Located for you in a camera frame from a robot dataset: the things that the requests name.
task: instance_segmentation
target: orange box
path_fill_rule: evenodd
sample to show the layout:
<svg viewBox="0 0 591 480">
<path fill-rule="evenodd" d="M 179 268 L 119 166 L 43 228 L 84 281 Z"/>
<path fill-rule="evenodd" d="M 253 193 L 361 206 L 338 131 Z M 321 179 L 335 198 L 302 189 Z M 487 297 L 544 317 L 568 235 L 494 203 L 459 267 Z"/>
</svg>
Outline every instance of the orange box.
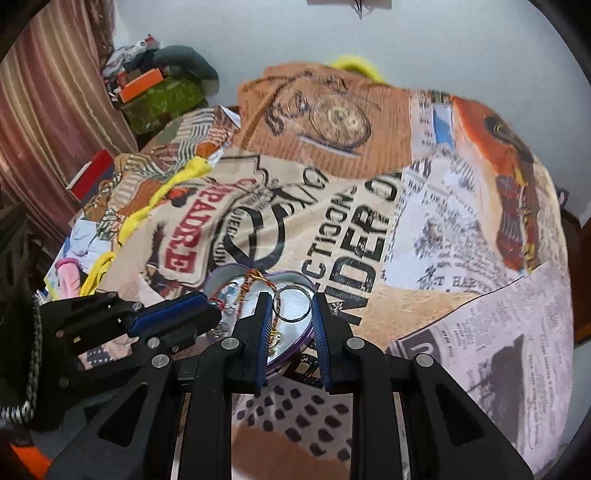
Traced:
<svg viewBox="0 0 591 480">
<path fill-rule="evenodd" d="M 119 98 L 121 98 L 123 103 L 127 103 L 163 80 L 164 78 L 160 69 L 152 69 L 125 85 L 119 92 Z"/>
</svg>

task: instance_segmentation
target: yellow cable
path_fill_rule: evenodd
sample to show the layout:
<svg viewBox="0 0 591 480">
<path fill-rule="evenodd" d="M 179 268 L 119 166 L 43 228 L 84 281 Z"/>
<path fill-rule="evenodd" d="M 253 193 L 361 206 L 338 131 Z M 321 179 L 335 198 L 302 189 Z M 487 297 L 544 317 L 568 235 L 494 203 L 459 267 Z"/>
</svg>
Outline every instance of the yellow cable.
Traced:
<svg viewBox="0 0 591 480">
<path fill-rule="evenodd" d="M 364 77 L 373 80 L 374 82 L 385 83 L 384 79 L 379 74 L 378 69 L 361 57 L 356 57 L 354 55 L 341 55 L 332 63 L 331 67 L 345 70 L 347 72 L 360 73 Z"/>
<path fill-rule="evenodd" d="M 139 223 L 148 216 L 150 211 L 158 205 L 158 202 L 162 200 L 175 185 L 196 177 L 202 177 L 209 173 L 211 169 L 211 166 L 204 158 L 193 157 L 189 160 L 182 170 L 176 172 L 168 182 L 162 185 L 156 193 L 152 195 L 148 206 L 127 217 L 119 231 L 119 245 L 123 245 L 127 241 L 138 227 Z M 96 288 L 99 286 L 100 281 L 113 263 L 113 260 L 115 260 L 116 256 L 116 252 L 107 252 L 97 259 L 88 274 L 88 278 L 80 289 L 80 297 L 92 295 L 96 291 Z"/>
</svg>

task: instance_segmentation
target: ring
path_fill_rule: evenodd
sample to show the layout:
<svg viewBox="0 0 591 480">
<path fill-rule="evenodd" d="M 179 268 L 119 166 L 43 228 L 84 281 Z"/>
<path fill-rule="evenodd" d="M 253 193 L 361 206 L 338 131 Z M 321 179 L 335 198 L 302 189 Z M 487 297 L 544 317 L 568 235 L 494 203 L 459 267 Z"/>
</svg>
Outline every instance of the ring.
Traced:
<svg viewBox="0 0 591 480">
<path fill-rule="evenodd" d="M 296 319 L 286 319 L 285 317 L 282 317 L 281 314 L 277 310 L 275 310 L 275 299 L 278 299 L 281 292 L 285 291 L 285 290 L 299 290 L 304 295 L 306 295 L 306 297 L 308 298 L 308 302 L 309 302 L 308 310 L 306 310 L 306 313 L 303 314 L 301 317 L 298 317 Z M 288 284 L 285 287 L 281 287 L 279 290 L 277 290 L 277 293 L 275 293 L 275 296 L 273 297 L 273 313 L 275 313 L 275 315 L 277 315 L 277 318 L 279 318 L 287 323 L 295 323 L 295 322 L 299 322 L 300 320 L 305 319 L 308 316 L 308 314 L 310 313 L 311 309 L 312 309 L 312 297 L 310 296 L 310 294 L 308 293 L 308 291 L 304 287 L 301 287 L 300 285 L 297 285 L 295 283 Z"/>
</svg>

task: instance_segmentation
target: pink object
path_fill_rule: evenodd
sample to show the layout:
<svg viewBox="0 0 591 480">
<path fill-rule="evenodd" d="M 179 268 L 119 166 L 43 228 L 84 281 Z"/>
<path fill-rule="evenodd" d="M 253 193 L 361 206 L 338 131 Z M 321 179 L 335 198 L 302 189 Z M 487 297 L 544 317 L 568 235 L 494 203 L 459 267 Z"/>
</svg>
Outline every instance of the pink object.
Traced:
<svg viewBox="0 0 591 480">
<path fill-rule="evenodd" d="M 59 278 L 60 298 L 72 299 L 80 295 L 80 272 L 78 260 L 75 258 L 62 258 L 56 262 L 56 271 Z"/>
</svg>

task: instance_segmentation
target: pink curtain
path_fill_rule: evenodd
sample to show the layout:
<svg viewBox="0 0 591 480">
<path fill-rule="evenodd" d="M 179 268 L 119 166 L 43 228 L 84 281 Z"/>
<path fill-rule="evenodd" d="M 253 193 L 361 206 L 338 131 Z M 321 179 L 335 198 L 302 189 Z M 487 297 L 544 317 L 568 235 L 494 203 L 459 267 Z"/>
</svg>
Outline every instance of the pink curtain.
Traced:
<svg viewBox="0 0 591 480">
<path fill-rule="evenodd" d="M 31 229 L 56 252 L 79 209 L 65 186 L 81 166 L 102 148 L 137 151 L 100 74 L 95 35 L 105 16 L 93 12 L 112 0 L 88 1 L 52 0 L 0 64 L 2 193 L 25 203 Z"/>
</svg>

